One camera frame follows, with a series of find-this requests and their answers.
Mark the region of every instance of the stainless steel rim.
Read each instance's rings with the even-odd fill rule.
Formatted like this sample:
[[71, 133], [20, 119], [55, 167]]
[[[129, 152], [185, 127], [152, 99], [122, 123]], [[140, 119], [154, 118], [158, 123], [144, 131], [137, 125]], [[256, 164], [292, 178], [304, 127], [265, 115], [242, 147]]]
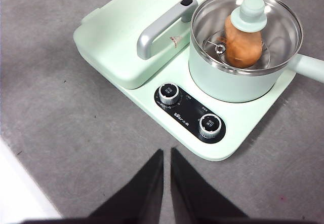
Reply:
[[301, 48], [301, 45], [303, 43], [303, 39], [304, 39], [304, 31], [303, 31], [303, 27], [301, 25], [300, 19], [297, 17], [297, 15], [293, 12], [293, 10], [291, 8], [289, 8], [285, 3], [283, 3], [280, 0], [273, 0], [275, 2], [277, 2], [278, 4], [280, 4], [281, 6], [283, 6], [285, 9], [287, 9], [292, 16], [296, 19], [297, 24], [298, 24], [298, 28], [299, 28], [299, 32], [300, 32], [300, 40], [298, 43], [298, 46], [294, 52], [294, 54], [287, 59], [286, 61], [282, 62], [281, 64], [271, 67], [271, 68], [264, 68], [264, 69], [247, 69], [247, 68], [236, 68], [233, 66], [230, 66], [228, 64], [224, 64], [222, 62], [217, 61], [216, 59], [212, 58], [210, 55], [208, 55], [201, 46], [199, 46], [196, 37], [193, 34], [193, 23], [195, 21], [195, 18], [198, 14], [198, 12], [200, 11], [201, 7], [208, 2], [209, 0], [204, 0], [194, 11], [193, 15], [192, 15], [192, 19], [191, 19], [191, 28], [190, 28], [190, 37], [191, 37], [191, 42], [193, 44], [193, 47], [196, 49], [196, 51], [199, 53], [199, 55], [207, 62], [209, 63], [212, 67], [218, 68], [224, 72], [230, 73], [230, 74], [236, 74], [236, 75], [241, 75], [241, 76], [262, 76], [265, 74], [270, 74], [273, 72], [276, 72], [278, 70], [280, 70], [281, 68], [285, 67], [286, 64], [289, 62], [289, 60], [295, 56], [298, 51]]

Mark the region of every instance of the glass lid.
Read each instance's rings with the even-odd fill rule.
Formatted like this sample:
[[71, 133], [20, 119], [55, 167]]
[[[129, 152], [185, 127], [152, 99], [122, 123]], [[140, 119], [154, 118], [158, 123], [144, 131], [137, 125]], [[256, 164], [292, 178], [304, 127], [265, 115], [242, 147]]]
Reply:
[[212, 66], [233, 74], [281, 69], [302, 38], [297, 16], [279, 0], [205, 0], [192, 17], [194, 47]]

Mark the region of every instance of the gray carpet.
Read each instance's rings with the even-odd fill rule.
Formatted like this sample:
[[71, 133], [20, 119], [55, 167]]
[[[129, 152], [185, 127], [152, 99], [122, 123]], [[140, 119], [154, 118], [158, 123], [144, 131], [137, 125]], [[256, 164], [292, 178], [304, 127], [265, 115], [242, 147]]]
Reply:
[[[296, 75], [233, 156], [205, 161], [79, 55], [74, 30], [109, 1], [1, 0], [2, 137], [57, 209], [87, 216], [162, 148], [160, 223], [174, 223], [169, 181], [176, 146], [249, 216], [323, 221], [324, 85]], [[282, 1], [304, 25], [300, 53], [324, 60], [324, 0]]]

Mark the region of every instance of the saucepan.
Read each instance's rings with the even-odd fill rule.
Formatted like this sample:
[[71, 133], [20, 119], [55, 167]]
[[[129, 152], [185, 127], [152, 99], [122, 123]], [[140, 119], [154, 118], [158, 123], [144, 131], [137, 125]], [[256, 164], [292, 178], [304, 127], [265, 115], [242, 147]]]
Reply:
[[208, 95], [227, 102], [247, 102], [267, 93], [285, 69], [324, 83], [324, 61], [298, 54], [303, 28], [296, 14], [279, 0], [263, 0], [266, 26], [262, 55], [247, 68], [226, 61], [225, 19], [244, 0], [205, 0], [191, 19], [189, 70]]

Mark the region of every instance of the pot handle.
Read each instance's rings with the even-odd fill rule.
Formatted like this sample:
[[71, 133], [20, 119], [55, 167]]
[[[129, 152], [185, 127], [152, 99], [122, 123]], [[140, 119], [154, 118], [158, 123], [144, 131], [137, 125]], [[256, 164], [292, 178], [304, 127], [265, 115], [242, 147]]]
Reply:
[[189, 22], [197, 6], [197, 0], [181, 0], [150, 24], [137, 40], [137, 55], [144, 60], [149, 59], [154, 39], [180, 17], [182, 22]]
[[288, 67], [295, 72], [324, 83], [324, 61], [296, 54], [288, 63]]

